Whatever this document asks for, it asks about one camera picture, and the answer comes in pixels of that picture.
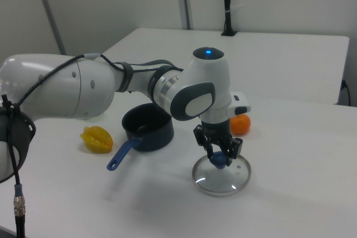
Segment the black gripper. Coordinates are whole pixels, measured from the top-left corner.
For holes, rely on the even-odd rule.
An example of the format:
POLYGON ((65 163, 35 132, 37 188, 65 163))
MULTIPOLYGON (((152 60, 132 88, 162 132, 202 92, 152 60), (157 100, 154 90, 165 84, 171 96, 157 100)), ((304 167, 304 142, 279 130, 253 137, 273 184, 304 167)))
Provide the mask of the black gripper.
POLYGON ((213 144, 223 144, 222 152, 226 166, 230 166, 241 153, 243 140, 231 136, 229 119, 221 123, 202 122, 193 132, 197 144, 205 149, 208 159, 213 156, 213 144))

